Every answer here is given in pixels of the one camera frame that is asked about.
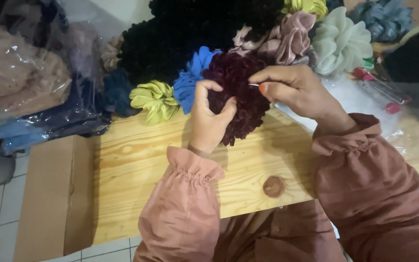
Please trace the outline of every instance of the person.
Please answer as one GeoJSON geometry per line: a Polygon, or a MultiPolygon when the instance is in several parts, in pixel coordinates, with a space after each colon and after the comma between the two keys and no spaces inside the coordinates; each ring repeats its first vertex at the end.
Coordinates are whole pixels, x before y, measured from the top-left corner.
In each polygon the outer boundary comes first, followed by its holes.
{"type": "Polygon", "coordinates": [[[300,116],[317,121],[312,174],[317,199],[221,220],[212,180],[224,171],[207,159],[236,113],[231,98],[209,109],[200,81],[187,149],[168,147],[169,168],[139,217],[135,262],[419,261],[419,175],[381,137],[371,115],[347,114],[304,65],[273,66],[249,81],[300,116]]]}

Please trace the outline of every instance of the yellow satin scrunchie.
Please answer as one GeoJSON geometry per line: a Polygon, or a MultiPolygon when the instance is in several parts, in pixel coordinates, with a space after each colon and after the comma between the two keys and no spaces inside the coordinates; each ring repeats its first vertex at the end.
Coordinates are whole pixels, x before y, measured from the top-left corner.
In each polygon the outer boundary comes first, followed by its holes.
{"type": "Polygon", "coordinates": [[[172,97],[174,88],[164,82],[153,80],[140,84],[130,92],[130,105],[133,108],[148,110],[146,123],[159,124],[169,120],[179,110],[179,103],[172,97]]]}
{"type": "Polygon", "coordinates": [[[316,13],[316,21],[320,21],[327,15],[326,0],[284,0],[282,13],[295,14],[303,10],[305,13],[316,13]]]}

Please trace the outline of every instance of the finger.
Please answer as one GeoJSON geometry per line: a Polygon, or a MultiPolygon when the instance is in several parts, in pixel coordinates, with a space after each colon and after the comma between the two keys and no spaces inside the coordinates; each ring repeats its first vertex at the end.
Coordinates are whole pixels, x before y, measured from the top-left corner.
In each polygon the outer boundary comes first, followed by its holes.
{"type": "Polygon", "coordinates": [[[221,92],[223,88],[212,80],[201,80],[196,82],[195,86],[195,103],[206,103],[208,100],[208,90],[221,92]]]}
{"type": "Polygon", "coordinates": [[[225,125],[228,125],[237,112],[237,99],[236,97],[231,97],[226,101],[221,113],[218,115],[218,118],[225,125]]]}
{"type": "Polygon", "coordinates": [[[277,99],[286,104],[293,103],[298,92],[300,92],[295,88],[279,82],[264,82],[259,86],[259,90],[270,102],[277,99]]]}
{"type": "Polygon", "coordinates": [[[250,83],[263,83],[265,81],[283,82],[290,85],[301,77],[301,74],[305,74],[304,70],[309,70],[307,67],[306,65],[269,66],[252,75],[248,81],[250,83]]]}

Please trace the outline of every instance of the blue scrunchie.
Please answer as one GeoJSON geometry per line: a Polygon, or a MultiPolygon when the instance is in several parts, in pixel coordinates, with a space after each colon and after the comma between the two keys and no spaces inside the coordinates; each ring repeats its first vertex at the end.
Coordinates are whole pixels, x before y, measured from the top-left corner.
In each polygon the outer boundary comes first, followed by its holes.
{"type": "Polygon", "coordinates": [[[412,8],[402,5],[402,0],[367,1],[358,4],[350,18],[354,23],[364,21],[371,42],[394,43],[413,28],[412,12],[412,8]]]}
{"type": "Polygon", "coordinates": [[[129,94],[135,87],[129,82],[129,74],[124,68],[118,68],[103,79],[104,104],[108,112],[116,112],[120,117],[135,116],[142,111],[130,105],[129,94]]]}
{"type": "Polygon", "coordinates": [[[201,73],[209,68],[213,56],[220,53],[220,50],[211,52],[208,47],[200,47],[200,51],[193,54],[192,61],[187,63],[187,71],[180,72],[179,78],[174,81],[174,97],[182,106],[184,114],[192,110],[196,82],[203,80],[201,73]]]}

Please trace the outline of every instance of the dark teal scrunchie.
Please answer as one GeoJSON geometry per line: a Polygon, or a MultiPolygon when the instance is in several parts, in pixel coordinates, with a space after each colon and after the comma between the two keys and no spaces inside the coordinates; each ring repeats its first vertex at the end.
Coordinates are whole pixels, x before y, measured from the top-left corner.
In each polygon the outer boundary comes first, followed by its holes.
{"type": "Polygon", "coordinates": [[[364,21],[371,42],[394,43],[413,28],[412,12],[412,8],[402,5],[402,0],[367,0],[357,5],[350,18],[355,24],[364,21]]]}

